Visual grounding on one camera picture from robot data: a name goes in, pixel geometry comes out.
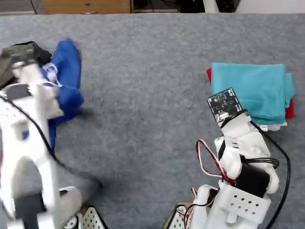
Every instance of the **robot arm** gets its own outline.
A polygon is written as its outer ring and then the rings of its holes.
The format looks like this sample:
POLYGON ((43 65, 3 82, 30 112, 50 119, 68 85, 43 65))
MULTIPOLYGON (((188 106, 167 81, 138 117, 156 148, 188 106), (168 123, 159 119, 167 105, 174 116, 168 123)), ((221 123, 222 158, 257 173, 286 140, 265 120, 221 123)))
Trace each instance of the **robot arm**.
POLYGON ((19 83, 0 92, 0 197, 11 218, 8 229, 60 229, 80 209, 81 194, 75 187, 59 189, 55 162, 37 126, 29 119, 34 120, 49 142, 48 119, 62 115, 56 87, 43 78, 32 58, 23 58, 13 67, 19 83), (29 160, 41 175, 42 191, 23 195, 20 173, 29 160))
POLYGON ((256 229, 271 203, 266 194, 279 185, 274 166, 267 163, 270 152, 232 88, 210 97, 208 104, 223 132, 215 140, 217 159, 234 184, 219 180, 218 188, 201 186, 186 228, 256 229))

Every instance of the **red cloth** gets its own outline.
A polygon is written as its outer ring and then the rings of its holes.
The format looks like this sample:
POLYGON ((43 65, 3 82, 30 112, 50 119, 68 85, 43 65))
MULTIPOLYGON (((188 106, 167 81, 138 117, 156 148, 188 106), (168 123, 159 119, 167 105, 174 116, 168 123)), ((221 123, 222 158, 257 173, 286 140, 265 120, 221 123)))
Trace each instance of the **red cloth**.
MULTIPOLYGON (((209 78, 209 81, 211 83, 211 80, 212 80, 212 69, 211 68, 207 69, 206 73, 208 74, 208 78, 209 78)), ((289 107, 286 108, 285 118, 293 118, 294 115, 295 115, 294 114, 294 100, 291 99, 290 103, 289 103, 289 107)))

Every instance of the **circuit board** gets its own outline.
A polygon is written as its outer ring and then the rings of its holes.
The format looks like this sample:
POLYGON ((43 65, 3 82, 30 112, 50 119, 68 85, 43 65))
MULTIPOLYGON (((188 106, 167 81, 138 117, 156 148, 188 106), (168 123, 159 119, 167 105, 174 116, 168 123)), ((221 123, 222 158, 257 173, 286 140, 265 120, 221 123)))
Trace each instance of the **circuit board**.
POLYGON ((207 100, 215 121, 220 123, 242 110, 233 88, 212 95, 207 100))

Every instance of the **blue cloth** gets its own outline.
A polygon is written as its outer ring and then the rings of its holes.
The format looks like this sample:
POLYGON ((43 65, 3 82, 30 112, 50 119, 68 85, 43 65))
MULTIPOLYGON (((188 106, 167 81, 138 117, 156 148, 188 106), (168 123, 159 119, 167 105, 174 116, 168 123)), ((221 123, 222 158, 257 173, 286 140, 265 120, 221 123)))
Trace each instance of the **blue cloth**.
POLYGON ((295 94, 284 64, 213 63, 211 87, 213 94, 232 87, 242 108, 261 125, 284 123, 285 108, 295 94))
POLYGON ((80 113, 84 98, 81 84, 81 56, 71 39, 60 41, 51 62, 41 68, 43 76, 59 86, 58 103, 64 115, 49 120, 51 146, 55 146, 56 124, 66 122, 80 113))

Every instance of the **black cloth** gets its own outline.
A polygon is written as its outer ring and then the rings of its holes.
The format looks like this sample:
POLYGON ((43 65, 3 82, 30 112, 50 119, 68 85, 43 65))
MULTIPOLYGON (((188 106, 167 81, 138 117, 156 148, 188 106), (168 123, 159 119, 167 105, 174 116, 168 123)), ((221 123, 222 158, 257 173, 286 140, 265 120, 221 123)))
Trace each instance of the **black cloth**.
POLYGON ((0 54, 0 89, 8 84, 17 82, 11 67, 15 63, 16 57, 26 53, 32 54, 40 67, 49 63, 52 57, 51 53, 42 49, 33 41, 14 44, 2 49, 0 54))

